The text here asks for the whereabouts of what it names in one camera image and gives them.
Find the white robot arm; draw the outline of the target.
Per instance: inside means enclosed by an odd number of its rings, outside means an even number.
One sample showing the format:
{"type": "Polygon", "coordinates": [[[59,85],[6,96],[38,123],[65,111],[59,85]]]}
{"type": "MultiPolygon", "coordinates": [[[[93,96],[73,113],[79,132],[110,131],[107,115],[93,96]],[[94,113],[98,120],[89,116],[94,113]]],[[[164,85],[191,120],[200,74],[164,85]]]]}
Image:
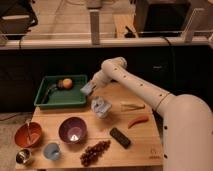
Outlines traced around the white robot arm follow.
{"type": "Polygon", "coordinates": [[[92,88],[115,80],[163,118],[163,171],[213,171],[213,112],[207,103],[194,95],[173,95],[126,67],[123,57],[103,61],[90,80],[92,88]]]}

